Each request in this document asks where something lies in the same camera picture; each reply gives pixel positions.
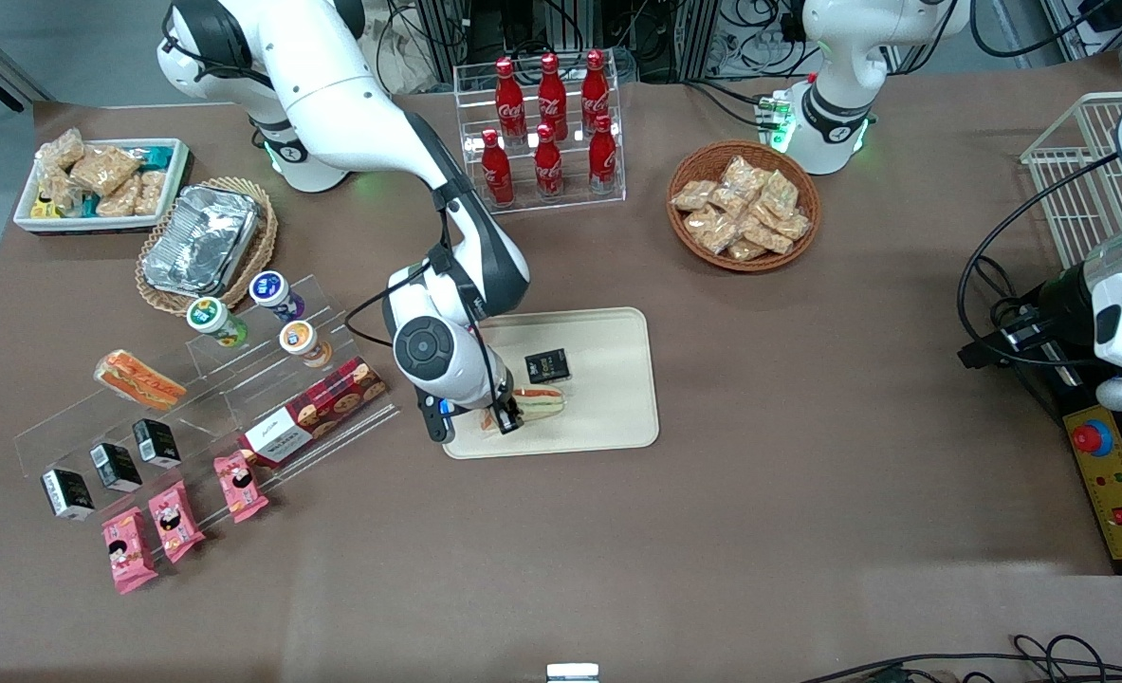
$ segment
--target emergency stop button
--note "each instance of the emergency stop button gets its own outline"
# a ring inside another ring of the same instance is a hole
[[[1070,442],[1082,452],[1091,453],[1097,459],[1104,458],[1113,450],[1113,433],[1098,419],[1088,419],[1074,428]]]

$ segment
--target yellow control panel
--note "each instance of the yellow control panel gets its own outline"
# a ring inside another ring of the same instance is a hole
[[[1122,442],[1113,414],[1089,407],[1063,419],[1070,436],[1095,518],[1100,520],[1107,554],[1122,559]]]

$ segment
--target gray floor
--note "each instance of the gray floor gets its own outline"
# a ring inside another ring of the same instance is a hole
[[[994,45],[1010,34],[988,0],[980,3],[980,25]],[[1049,34],[1037,3],[1008,0],[1012,34],[1021,44]],[[187,102],[163,77],[154,57],[160,39],[163,0],[0,0],[0,47],[37,83],[65,102],[92,105]],[[92,44],[92,53],[84,48]],[[1032,65],[1060,61],[1057,47],[1030,58]],[[942,41],[923,73],[1017,68],[1014,59],[981,53],[968,31]],[[0,237],[9,221],[34,149],[28,113],[0,103]]]

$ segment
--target red button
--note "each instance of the red button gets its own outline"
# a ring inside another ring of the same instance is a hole
[[[1079,427],[1076,427],[1076,431],[1070,433],[1070,441],[1074,442],[1076,449],[1085,453],[1095,453],[1104,445],[1104,439],[1098,428],[1089,424],[1080,424]]]

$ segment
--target brown tablecloth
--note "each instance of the brown tablecloth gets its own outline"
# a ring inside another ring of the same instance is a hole
[[[11,437],[91,393],[105,351],[154,358],[192,333],[136,294],[142,237],[9,228],[0,680],[542,680],[587,661],[609,682],[798,680],[1006,649],[1021,630],[1073,630],[1122,661],[1122,579],[1064,439],[1011,377],[959,367],[953,308],[969,250],[1029,194],[1015,155],[1078,95],[1119,87],[1112,59],[892,79],[867,146],[817,179],[818,241],[761,276],[708,267],[665,222],[679,159],[744,127],[681,86],[626,87],[627,202],[504,225],[531,261],[521,311],[646,314],[656,444],[451,461],[399,378],[403,415],[127,597],[93,527],[54,519],[21,479]],[[404,104],[456,138],[450,96]],[[230,105],[45,104],[37,126],[175,136],[194,181],[259,182],[279,212],[274,266],[343,303],[436,237],[404,174],[291,191]],[[995,256],[1030,286],[1054,271],[1047,242],[1029,222]]]

